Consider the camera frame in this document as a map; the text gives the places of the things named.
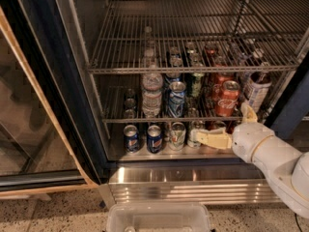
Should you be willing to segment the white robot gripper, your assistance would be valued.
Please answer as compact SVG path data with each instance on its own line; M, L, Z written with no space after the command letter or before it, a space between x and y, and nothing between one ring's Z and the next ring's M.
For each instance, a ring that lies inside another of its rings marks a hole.
M192 137L201 144L226 150L232 145L233 152L247 163L252 162L254 150L274 132L263 124L256 123L258 117L253 108L243 102L240 107L242 124L235 127L232 136L224 128L216 130L194 129Z

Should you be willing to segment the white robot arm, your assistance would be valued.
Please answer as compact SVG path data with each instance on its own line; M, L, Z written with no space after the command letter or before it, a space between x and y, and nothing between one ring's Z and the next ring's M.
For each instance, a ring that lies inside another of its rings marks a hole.
M297 215L309 218L309 153L301 153L258 122L253 108L241 105L242 121L232 134L223 129L193 129L194 141L233 152L258 167L273 192Z

